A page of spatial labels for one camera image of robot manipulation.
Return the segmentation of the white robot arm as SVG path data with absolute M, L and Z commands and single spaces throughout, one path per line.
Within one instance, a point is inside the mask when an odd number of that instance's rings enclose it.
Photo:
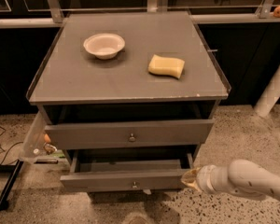
M 235 197 L 280 202 L 280 176 L 247 160 L 235 160 L 228 166 L 205 165 L 186 171 L 181 182 L 207 194 L 227 193 Z

